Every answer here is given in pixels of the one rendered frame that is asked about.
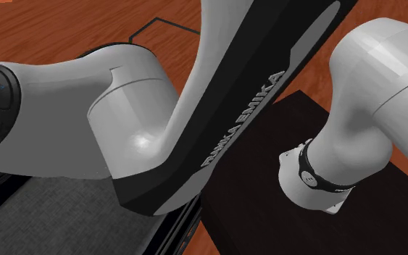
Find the grey table with black frame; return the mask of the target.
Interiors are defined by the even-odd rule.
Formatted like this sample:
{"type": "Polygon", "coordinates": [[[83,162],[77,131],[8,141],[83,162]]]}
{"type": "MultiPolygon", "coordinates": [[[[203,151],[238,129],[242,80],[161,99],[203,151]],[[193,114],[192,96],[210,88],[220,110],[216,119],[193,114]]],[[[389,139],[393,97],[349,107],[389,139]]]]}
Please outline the grey table with black frame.
{"type": "Polygon", "coordinates": [[[0,206],[0,255],[176,255],[199,200],[162,216],[120,206],[112,180],[33,177],[0,206]]]}

